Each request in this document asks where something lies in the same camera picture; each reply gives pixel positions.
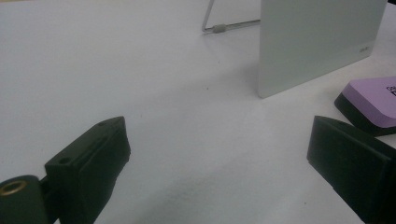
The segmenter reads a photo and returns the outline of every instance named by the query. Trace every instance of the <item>purple block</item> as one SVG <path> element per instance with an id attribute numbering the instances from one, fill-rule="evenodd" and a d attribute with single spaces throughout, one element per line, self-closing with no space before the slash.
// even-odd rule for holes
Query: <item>purple block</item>
<path id="1" fill-rule="evenodd" d="M 352 80 L 342 94 L 375 126 L 396 126 L 396 77 Z"/>

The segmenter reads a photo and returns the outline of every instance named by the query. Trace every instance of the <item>small label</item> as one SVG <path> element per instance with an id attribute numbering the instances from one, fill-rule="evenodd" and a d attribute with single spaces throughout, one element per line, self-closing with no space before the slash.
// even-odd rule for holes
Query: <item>small label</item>
<path id="1" fill-rule="evenodd" d="M 396 86 L 393 87 L 387 87 L 387 90 L 392 93 L 394 96 L 396 96 Z"/>
<path id="2" fill-rule="evenodd" d="M 364 47 L 364 48 L 362 48 L 362 49 L 360 50 L 360 53 L 363 53 L 364 51 L 367 51 L 367 50 L 369 50 L 369 48 L 370 48 L 370 47 L 368 47 L 368 46 L 367 46 L 367 47 Z"/>

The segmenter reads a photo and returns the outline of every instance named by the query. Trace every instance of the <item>black base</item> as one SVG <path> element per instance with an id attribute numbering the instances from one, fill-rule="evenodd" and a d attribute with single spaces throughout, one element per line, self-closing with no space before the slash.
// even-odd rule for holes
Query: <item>black base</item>
<path id="1" fill-rule="evenodd" d="M 356 108 L 348 99 L 341 93 L 334 102 L 335 106 L 343 113 L 343 115 L 353 124 L 355 127 L 362 131 L 369 133 L 372 136 L 382 136 L 396 133 L 396 127 L 392 128 L 381 128 L 374 125 L 368 120 L 358 108 Z"/>

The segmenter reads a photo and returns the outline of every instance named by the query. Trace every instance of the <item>white panel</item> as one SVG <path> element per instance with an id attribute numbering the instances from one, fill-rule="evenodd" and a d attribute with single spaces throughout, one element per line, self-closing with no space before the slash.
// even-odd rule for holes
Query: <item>white panel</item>
<path id="1" fill-rule="evenodd" d="M 259 95 L 368 57 L 386 0 L 262 0 Z"/>

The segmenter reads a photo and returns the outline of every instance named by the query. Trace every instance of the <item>white table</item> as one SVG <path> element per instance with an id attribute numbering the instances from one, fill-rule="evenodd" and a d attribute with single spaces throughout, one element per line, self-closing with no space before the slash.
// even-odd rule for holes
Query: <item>white table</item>
<path id="1" fill-rule="evenodd" d="M 315 115 L 347 121 L 333 101 L 349 80 L 396 76 L 396 6 L 371 57 L 264 100 L 260 27 L 202 35 L 206 6 L 0 4 L 0 181 L 44 177 L 57 152 L 123 115 L 133 156 L 98 224 L 362 223 L 305 156 Z"/>

